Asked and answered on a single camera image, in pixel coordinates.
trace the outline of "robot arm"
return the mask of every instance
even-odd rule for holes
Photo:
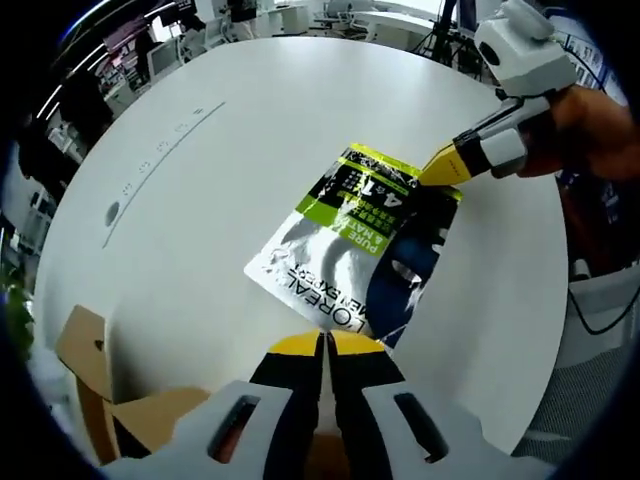
[[[421,184],[454,185],[488,170],[502,178],[525,165],[523,133],[552,133],[550,102],[576,81],[569,57],[551,39],[553,31],[523,0],[508,0],[480,24],[474,41],[502,87],[502,105],[441,149],[423,170]]]
[[[382,344],[336,330],[278,342],[249,382],[230,383],[178,420],[164,447],[141,459],[121,458],[102,472],[113,480],[305,478],[325,344],[351,478],[549,478],[550,465],[512,458],[487,443],[480,422],[462,407],[428,388],[414,390]],[[220,458],[216,452],[238,424],[235,449]]]

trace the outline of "black slot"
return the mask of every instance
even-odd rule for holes
[[[207,449],[211,458],[220,463],[231,461],[236,445],[240,441],[242,430],[244,430],[259,401],[260,399],[257,397],[245,395],[236,402]]]
[[[424,411],[416,397],[411,393],[401,393],[396,395],[394,399],[416,441],[428,453],[424,461],[436,463],[442,460],[449,453],[449,447],[440,435],[438,427]]]
[[[147,447],[142,445],[140,441],[133,436],[129,430],[125,428],[117,418],[113,418],[113,428],[116,434],[116,442],[118,443],[118,450],[122,457],[129,458],[144,458],[150,455],[151,452]]]

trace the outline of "white wall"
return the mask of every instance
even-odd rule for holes
[[[500,7],[503,0],[476,0],[476,14],[478,21],[491,15]],[[388,7],[391,11],[405,11],[411,15],[425,16],[420,13],[428,12],[432,15],[442,13],[444,0],[389,0],[376,1],[376,4]],[[453,18],[456,19],[457,8],[453,10]]]
[[[275,4],[287,5],[306,5],[309,11],[309,25],[311,27],[320,27],[319,23],[314,22],[318,16],[322,16],[324,4],[329,0],[275,0]],[[374,8],[383,11],[403,12],[417,17],[429,18],[437,14],[440,0],[394,0],[394,1],[376,1]]]
[[[215,17],[215,10],[218,6],[226,5],[226,0],[196,0],[196,11],[198,12],[198,18],[204,23],[208,23]]]

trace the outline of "hole in table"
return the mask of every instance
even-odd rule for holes
[[[118,211],[120,210],[120,204],[118,202],[113,202],[107,210],[107,216],[105,217],[105,225],[110,227],[113,221],[118,216]]]

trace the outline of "green label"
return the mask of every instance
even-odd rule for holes
[[[400,228],[419,170],[354,144],[296,207],[373,256]]]

